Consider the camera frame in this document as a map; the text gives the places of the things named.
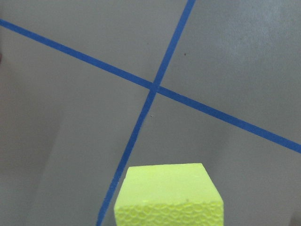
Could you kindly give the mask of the yellow foam block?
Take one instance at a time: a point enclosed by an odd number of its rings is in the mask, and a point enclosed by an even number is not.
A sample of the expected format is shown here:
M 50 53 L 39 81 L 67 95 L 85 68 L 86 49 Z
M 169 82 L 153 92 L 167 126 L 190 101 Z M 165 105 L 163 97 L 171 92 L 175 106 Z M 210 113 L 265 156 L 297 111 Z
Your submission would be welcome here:
M 224 203 L 202 163 L 132 166 L 114 217 L 118 226 L 222 226 Z

